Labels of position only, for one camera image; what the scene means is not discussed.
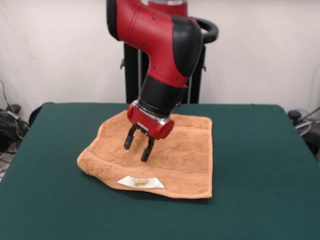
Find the red robot arm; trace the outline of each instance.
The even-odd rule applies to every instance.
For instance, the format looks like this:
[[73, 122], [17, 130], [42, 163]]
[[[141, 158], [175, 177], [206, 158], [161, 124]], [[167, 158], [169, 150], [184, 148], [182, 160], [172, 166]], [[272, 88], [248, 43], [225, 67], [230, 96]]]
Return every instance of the red robot arm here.
[[148, 135], [141, 158], [146, 162], [154, 141], [165, 139], [174, 127], [170, 114], [182, 101], [201, 54], [201, 28], [191, 18], [166, 14], [140, 0], [107, 0], [107, 26], [116, 40], [149, 57], [140, 96], [127, 111], [132, 128], [124, 144], [130, 148], [136, 129]]

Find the table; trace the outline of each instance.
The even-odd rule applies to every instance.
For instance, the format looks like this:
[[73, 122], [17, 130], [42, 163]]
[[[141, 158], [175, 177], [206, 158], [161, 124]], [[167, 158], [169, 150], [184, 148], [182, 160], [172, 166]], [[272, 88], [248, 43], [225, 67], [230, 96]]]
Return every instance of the table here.
[[191, 104], [213, 120], [213, 198], [114, 190], [77, 157], [126, 104], [45, 104], [0, 184], [3, 240], [320, 239], [320, 168], [276, 105]]

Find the white wall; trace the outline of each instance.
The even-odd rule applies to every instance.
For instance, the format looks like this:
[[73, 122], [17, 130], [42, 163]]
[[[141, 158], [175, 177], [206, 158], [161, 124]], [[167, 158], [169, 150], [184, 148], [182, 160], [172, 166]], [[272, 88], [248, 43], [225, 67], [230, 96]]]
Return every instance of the white wall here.
[[[202, 103], [320, 104], [320, 1], [190, 0], [215, 22]], [[0, 78], [22, 116], [44, 102], [125, 101], [105, 0], [0, 0]]]

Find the white label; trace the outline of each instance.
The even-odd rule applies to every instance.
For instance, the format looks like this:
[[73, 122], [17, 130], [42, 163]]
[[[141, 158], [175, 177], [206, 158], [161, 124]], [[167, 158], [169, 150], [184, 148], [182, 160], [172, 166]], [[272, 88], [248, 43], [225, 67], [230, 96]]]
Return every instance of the white label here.
[[165, 189], [164, 185], [158, 178], [133, 178], [126, 176], [118, 181], [118, 184], [125, 185], [127, 187], [135, 189]]

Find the orange towel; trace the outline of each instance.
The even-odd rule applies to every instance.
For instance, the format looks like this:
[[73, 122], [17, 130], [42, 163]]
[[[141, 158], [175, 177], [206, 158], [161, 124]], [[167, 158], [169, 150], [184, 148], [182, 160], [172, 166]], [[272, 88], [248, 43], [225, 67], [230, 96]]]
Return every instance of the orange towel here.
[[172, 114], [175, 127], [155, 141], [144, 163], [148, 137], [137, 130], [130, 150], [124, 142], [132, 126], [126, 111], [105, 121], [96, 139], [77, 159], [79, 168], [111, 188], [145, 191], [175, 199], [212, 197], [213, 138], [210, 118]]

